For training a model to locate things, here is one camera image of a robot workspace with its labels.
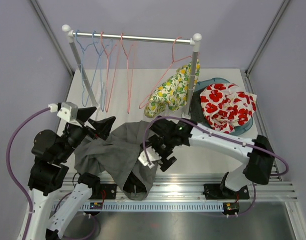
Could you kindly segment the plain grey skirt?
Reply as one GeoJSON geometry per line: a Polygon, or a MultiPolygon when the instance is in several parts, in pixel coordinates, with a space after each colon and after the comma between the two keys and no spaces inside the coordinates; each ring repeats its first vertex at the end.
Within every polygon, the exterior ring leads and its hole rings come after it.
{"type": "Polygon", "coordinates": [[[157,172],[139,162],[146,121],[127,122],[113,130],[106,140],[86,137],[74,151],[77,172],[98,175],[108,172],[131,200],[147,198],[157,172]]]}

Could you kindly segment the blue wire hanger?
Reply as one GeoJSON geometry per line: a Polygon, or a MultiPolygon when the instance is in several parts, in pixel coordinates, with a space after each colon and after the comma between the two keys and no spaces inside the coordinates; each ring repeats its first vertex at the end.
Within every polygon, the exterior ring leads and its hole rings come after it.
{"type": "Polygon", "coordinates": [[[75,41],[78,43],[78,45],[81,49],[81,52],[82,52],[82,57],[80,59],[80,63],[78,64],[78,66],[80,67],[81,77],[82,77],[82,80],[84,82],[85,89],[87,90],[87,93],[88,93],[88,99],[91,100],[91,103],[92,103],[93,106],[97,106],[97,101],[95,99],[95,96],[94,96],[94,93],[93,93],[93,90],[92,90],[92,84],[90,83],[90,81],[88,79],[88,76],[86,74],[84,64],[83,64],[84,59],[85,59],[85,53],[86,53],[86,50],[89,47],[89,45],[84,47],[81,44],[81,42],[78,40],[78,33],[79,33],[79,30],[77,29],[75,31],[75,37],[74,38],[75,38],[75,41]]]}
{"type": "Polygon", "coordinates": [[[97,48],[97,45],[99,44],[99,41],[95,41],[95,34],[97,32],[93,31],[92,32],[92,44],[94,46],[94,49],[97,53],[97,63],[96,63],[96,68],[95,68],[95,72],[93,75],[93,80],[95,79],[95,75],[97,73],[97,71],[99,70],[99,86],[100,86],[100,98],[99,98],[99,105],[100,105],[100,110],[102,112],[104,112],[105,110],[105,99],[106,99],[106,85],[105,82],[103,80],[103,76],[102,76],[102,63],[101,63],[101,57],[104,54],[104,51],[107,50],[108,47],[111,47],[112,49],[112,40],[110,40],[108,42],[108,44],[106,44],[105,46],[102,46],[100,49],[97,48]]]}

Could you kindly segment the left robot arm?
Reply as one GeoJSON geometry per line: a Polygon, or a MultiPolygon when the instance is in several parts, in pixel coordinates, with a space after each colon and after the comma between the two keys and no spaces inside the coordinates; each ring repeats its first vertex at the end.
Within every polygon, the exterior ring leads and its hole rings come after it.
{"type": "Polygon", "coordinates": [[[104,209],[106,199],[116,196],[116,184],[101,184],[100,177],[91,173],[79,176],[72,192],[64,203],[54,207],[69,168],[68,158],[86,137],[107,139],[116,118],[95,121],[90,117],[96,107],[78,108],[71,102],[52,103],[44,112],[56,113],[66,122],[61,135],[52,130],[40,131],[34,138],[32,154],[34,164],[28,180],[28,209],[21,227],[20,240],[60,240],[69,223],[90,200],[90,210],[104,209]]]}

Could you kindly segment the dark grey dotted skirt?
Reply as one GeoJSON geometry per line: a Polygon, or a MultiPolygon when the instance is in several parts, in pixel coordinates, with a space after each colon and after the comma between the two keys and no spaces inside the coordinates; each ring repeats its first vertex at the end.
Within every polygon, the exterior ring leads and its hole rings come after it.
{"type": "Polygon", "coordinates": [[[203,125],[207,125],[207,121],[202,111],[200,96],[198,94],[194,94],[192,96],[191,105],[190,105],[190,114],[191,114],[191,120],[203,125]]]}

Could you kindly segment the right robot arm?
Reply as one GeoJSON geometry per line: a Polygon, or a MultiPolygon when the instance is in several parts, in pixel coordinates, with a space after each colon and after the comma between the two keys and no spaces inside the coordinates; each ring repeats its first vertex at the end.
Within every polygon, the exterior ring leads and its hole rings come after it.
{"type": "Polygon", "coordinates": [[[206,199],[240,199],[243,188],[250,183],[267,185],[275,161],[269,140],[262,135],[255,139],[242,138],[210,129],[190,119],[159,116],[148,126],[152,131],[144,133],[143,152],[139,160],[152,167],[154,162],[165,172],[177,159],[172,156],[178,146],[203,147],[238,160],[241,165],[224,174],[215,187],[204,190],[206,199]]]}

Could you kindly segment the lemon print skirt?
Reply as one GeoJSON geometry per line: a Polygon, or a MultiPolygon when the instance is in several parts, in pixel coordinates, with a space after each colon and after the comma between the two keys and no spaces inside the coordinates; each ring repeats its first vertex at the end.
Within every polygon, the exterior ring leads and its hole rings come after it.
{"type": "Polygon", "coordinates": [[[187,104],[192,63],[178,68],[166,81],[158,84],[140,103],[144,115],[154,118],[165,110],[177,111],[187,104]]]}

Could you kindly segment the red poppy white skirt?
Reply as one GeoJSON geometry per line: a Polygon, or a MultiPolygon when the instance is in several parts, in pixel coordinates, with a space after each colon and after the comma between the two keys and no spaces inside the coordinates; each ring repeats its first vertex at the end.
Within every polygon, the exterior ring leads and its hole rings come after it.
{"type": "Polygon", "coordinates": [[[256,111],[257,95],[234,83],[213,83],[199,94],[202,113],[210,127],[230,134],[247,124],[256,111]]]}

